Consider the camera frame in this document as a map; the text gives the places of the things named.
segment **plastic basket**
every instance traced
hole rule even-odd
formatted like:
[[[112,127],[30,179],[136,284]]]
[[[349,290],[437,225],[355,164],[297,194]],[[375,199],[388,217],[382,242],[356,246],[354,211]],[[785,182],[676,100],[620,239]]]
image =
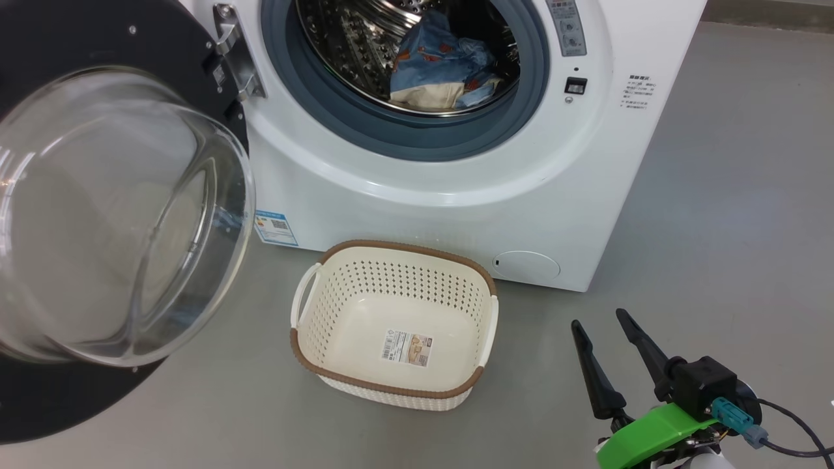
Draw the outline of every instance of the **plastic basket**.
[[[472,260],[350,241],[304,274],[290,323],[295,356],[330,386],[392,406],[448,411],[469,396],[490,358],[498,298]]]

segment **label sticker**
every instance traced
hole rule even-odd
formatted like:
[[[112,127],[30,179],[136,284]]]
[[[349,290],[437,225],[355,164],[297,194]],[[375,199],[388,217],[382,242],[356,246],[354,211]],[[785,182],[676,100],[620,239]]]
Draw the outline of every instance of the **label sticker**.
[[[287,217],[274,212],[255,211],[255,228],[261,240],[268,245],[298,246],[289,228]]]
[[[629,75],[620,98],[620,107],[628,109],[648,109],[651,98],[655,95],[657,83],[647,75]]]
[[[401,330],[388,329],[382,345],[382,359],[398,361],[417,366],[428,366],[431,355],[431,337],[408,334]]]
[[[585,33],[582,31],[582,20],[576,3],[573,0],[547,0],[547,6],[559,34],[562,57],[587,55]]]
[[[222,66],[218,65],[211,74],[214,76],[214,82],[217,83],[217,86],[225,83],[226,73],[223,72]]]

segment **gray floor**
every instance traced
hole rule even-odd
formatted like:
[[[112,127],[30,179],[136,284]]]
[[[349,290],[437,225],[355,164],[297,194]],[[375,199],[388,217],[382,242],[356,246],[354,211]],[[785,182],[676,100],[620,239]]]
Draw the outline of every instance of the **gray floor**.
[[[569,323],[611,381],[655,405],[614,317],[669,355],[712,355],[834,445],[834,37],[702,24],[591,290],[499,286],[490,364],[432,414],[331,390],[288,345],[292,291],[318,255],[256,243],[198,337],[101,416],[0,448],[8,468],[596,467]],[[773,441],[811,450],[768,412]],[[743,441],[737,467],[824,467]]]

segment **cable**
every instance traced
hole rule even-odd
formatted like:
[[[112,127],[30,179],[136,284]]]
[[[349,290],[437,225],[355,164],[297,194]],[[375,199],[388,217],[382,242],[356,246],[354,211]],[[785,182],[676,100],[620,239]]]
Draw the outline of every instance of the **cable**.
[[[799,416],[797,416],[795,413],[793,413],[791,411],[788,411],[785,407],[774,404],[773,402],[765,401],[764,399],[755,399],[755,401],[758,402],[759,404],[762,404],[763,406],[768,406],[768,407],[771,407],[773,409],[776,409],[777,411],[781,412],[782,414],[785,414],[786,416],[789,416],[791,419],[793,419],[793,421],[796,422],[797,425],[802,427],[802,430],[804,430],[805,433],[807,433],[808,436],[811,437],[811,440],[814,442],[814,445],[820,451],[793,451],[793,450],[788,450],[788,449],[783,448],[781,446],[774,445],[773,443],[770,443],[767,439],[762,440],[761,444],[767,446],[768,448],[771,448],[773,451],[778,451],[782,454],[789,454],[790,456],[822,457],[826,462],[826,467],[828,467],[828,469],[834,469],[834,461],[831,460],[831,452],[834,452],[834,448],[825,448],[822,445],[822,441],[820,441],[820,437],[817,436],[816,433],[814,433],[814,431],[808,426],[808,424],[806,424],[801,418],[799,418]],[[816,452],[818,454],[816,454],[815,456],[798,456],[799,454],[802,454],[802,453],[812,454],[813,452]]]
[[[834,453],[834,447],[826,448],[826,452],[789,450],[789,449],[787,449],[783,446],[779,446],[779,445],[771,443],[766,438],[761,440],[761,444],[764,445],[764,446],[767,446],[768,448],[771,448],[773,451],[780,452],[782,454],[787,454],[788,456],[794,456],[794,457],[822,457],[823,455]]]

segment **white washing machine body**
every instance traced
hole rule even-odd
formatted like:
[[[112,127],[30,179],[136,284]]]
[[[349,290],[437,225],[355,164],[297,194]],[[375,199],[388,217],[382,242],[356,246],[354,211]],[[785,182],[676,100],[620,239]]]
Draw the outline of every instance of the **white washing machine body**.
[[[214,31],[214,1],[183,3]],[[322,125],[276,73],[261,2],[232,1],[267,96],[244,103],[262,240],[319,251],[397,241],[467,256],[496,279],[587,290],[705,0],[576,0],[577,57],[561,54],[556,3],[533,0],[550,68],[529,121],[484,153],[427,163]],[[566,93],[568,78],[587,79],[584,94]]]

